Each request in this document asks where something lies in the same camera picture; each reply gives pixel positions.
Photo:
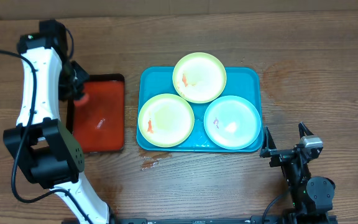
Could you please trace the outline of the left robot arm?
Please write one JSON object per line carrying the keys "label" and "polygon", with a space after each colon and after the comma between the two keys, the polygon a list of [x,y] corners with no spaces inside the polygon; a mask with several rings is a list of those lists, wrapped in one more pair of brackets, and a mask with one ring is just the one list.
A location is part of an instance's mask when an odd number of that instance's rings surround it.
{"label": "left robot arm", "polygon": [[23,203],[59,196],[78,223],[111,223],[111,209],[85,176],[79,142],[61,122],[60,100],[83,95],[86,72],[70,61],[62,34],[23,35],[17,54],[24,69],[21,112],[3,141],[14,159],[11,189]]}

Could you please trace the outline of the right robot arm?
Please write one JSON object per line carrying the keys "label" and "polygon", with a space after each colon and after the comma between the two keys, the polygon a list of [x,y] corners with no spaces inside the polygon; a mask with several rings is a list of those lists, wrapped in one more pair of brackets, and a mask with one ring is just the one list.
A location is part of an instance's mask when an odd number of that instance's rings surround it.
{"label": "right robot arm", "polygon": [[[335,183],[326,177],[312,177],[308,163],[317,159],[323,150],[323,141],[304,123],[298,124],[300,141],[291,149],[278,150],[268,127],[264,127],[264,143],[260,157],[270,158],[270,167],[280,167],[288,189],[273,199],[257,223],[337,223],[328,215],[333,209]],[[279,200],[291,196],[293,207],[280,216],[268,216]]]}

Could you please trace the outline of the green plate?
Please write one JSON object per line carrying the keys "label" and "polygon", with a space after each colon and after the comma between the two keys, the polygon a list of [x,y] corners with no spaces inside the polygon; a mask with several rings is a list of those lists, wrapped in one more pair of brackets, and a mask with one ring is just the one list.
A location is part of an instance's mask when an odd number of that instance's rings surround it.
{"label": "green plate", "polygon": [[181,58],[174,66],[174,89],[192,103],[208,103],[215,100],[225,89],[226,69],[215,56],[195,52]]}
{"label": "green plate", "polygon": [[144,103],[137,124],[147,142],[157,147],[173,147],[190,136],[195,116],[190,104],[182,97],[164,93]]}

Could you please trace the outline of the light blue plate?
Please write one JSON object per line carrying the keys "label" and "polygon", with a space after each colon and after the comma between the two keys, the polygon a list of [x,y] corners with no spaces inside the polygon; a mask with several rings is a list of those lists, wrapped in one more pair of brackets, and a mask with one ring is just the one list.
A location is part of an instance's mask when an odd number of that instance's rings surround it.
{"label": "light blue plate", "polygon": [[204,130],[217,146],[240,150],[257,139],[262,125],[259,112],[240,96],[222,96],[214,100],[204,113]]}

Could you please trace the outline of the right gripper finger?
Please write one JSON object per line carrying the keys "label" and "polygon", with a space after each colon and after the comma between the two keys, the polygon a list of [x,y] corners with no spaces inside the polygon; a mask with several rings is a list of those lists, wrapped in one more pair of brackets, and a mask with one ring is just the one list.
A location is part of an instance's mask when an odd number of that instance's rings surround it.
{"label": "right gripper finger", "polygon": [[298,130],[301,138],[304,136],[313,135],[313,133],[306,127],[306,125],[303,122],[300,122],[298,124]]}
{"label": "right gripper finger", "polygon": [[268,126],[264,127],[264,142],[262,145],[262,152],[270,152],[275,151],[276,145],[274,143],[274,140],[272,138],[272,135],[269,131]]}

